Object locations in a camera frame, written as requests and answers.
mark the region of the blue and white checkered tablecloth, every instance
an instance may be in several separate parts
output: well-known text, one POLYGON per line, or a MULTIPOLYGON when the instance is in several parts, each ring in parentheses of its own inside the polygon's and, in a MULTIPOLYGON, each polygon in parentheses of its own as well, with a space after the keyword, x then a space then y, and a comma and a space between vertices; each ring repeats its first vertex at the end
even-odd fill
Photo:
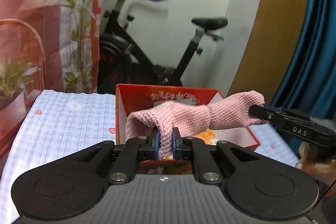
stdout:
POLYGON ((0 223, 18 213, 11 186, 22 173, 104 140, 115 141, 115 96, 44 90, 24 120, 0 182, 0 223))

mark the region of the pink knitted scarf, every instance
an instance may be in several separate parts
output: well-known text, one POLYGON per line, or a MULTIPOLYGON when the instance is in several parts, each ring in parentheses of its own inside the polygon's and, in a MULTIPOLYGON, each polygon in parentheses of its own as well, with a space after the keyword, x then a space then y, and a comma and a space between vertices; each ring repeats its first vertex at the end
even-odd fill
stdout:
POLYGON ((251 105, 264 105, 264 97, 252 90, 233 94, 217 103, 188 106, 165 102, 157 107, 132 112, 127 117, 126 139, 149 136, 156 126, 160 132, 159 156, 171 155, 171 134, 178 127, 182 137, 195 136, 207 129, 223 130, 265 124, 253 118, 248 110, 251 105))

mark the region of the metal bolt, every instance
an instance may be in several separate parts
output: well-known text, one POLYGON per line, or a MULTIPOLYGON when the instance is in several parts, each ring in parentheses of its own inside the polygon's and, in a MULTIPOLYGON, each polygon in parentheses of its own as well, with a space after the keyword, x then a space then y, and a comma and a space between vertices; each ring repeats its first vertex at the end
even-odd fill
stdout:
POLYGON ((219 175, 217 173, 208 172, 203 175, 203 178, 205 180, 214 181, 219 179, 219 175))
POLYGON ((114 180, 114 181, 124 181, 127 178, 127 176, 124 173, 117 172, 117 173, 113 173, 112 175, 110 175, 110 178, 111 180, 114 180))

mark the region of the exercise bike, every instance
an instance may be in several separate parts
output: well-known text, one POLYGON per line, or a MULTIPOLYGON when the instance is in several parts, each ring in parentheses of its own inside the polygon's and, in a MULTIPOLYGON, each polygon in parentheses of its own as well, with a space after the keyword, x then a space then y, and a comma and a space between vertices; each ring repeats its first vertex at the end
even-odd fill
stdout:
POLYGON ((125 0, 117 0, 114 9, 104 14, 104 17, 109 19, 104 34, 100 36, 98 93, 114 94, 115 85, 118 83, 182 86, 181 77, 194 53, 201 55, 203 52, 199 46, 203 35, 212 37, 217 43, 223 41, 223 37, 211 31, 225 27, 226 18, 194 18, 192 23, 200 28, 196 28, 194 38, 190 41, 178 66, 164 68, 154 65, 127 33, 128 24, 134 17, 128 15, 125 26, 121 26, 118 22, 124 3, 125 0), (132 62, 131 55, 138 63, 132 62))

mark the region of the gray ribbed surface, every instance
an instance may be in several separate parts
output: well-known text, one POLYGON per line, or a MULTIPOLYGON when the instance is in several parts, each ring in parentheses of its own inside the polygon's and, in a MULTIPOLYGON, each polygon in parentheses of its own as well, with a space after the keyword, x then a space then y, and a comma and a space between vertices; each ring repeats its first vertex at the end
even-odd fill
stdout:
MULTIPOLYGON (((256 220, 235 209, 216 186, 198 183, 193 175, 136 175, 125 185, 110 187, 91 210, 71 220, 43 222, 50 224, 270 224, 256 220)), ((40 224, 22 219, 20 223, 40 224)), ((277 224, 311 224, 300 218, 277 224)))

